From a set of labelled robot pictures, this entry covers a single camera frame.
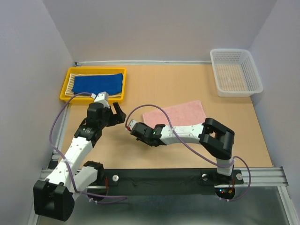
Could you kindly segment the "pink towel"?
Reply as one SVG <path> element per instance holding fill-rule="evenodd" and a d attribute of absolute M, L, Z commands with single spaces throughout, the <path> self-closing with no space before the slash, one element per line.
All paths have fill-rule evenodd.
<path fill-rule="evenodd" d="M 163 108 L 173 126 L 191 126 L 203 123 L 206 115 L 199 100 Z M 157 124 L 169 125 L 166 116 L 159 109 L 142 115 L 143 122 L 154 128 Z"/>

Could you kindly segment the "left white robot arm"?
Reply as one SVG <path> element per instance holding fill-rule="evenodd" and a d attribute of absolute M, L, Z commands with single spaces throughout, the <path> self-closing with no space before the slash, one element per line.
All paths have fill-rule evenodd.
<path fill-rule="evenodd" d="M 96 145 L 102 130 L 122 124 L 125 119 L 126 114 L 117 102 L 113 106 L 104 100 L 89 104 L 87 116 L 75 132 L 67 152 L 61 155 L 61 161 L 45 180 L 38 180 L 33 187 L 34 211 L 37 215 L 67 221 L 76 199 L 86 187 L 104 181 L 100 163 L 84 166 L 80 172 L 77 170 Z"/>

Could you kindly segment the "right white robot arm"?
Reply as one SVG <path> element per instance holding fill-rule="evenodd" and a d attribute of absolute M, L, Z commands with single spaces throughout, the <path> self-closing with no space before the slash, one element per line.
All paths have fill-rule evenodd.
<path fill-rule="evenodd" d="M 148 146 L 188 143 L 202 145 L 217 161 L 216 179 L 226 183 L 233 177 L 232 149 L 235 132 L 213 118 L 206 118 L 204 123 L 191 126 L 174 126 L 165 124 L 154 128 L 131 120 L 127 130 Z"/>

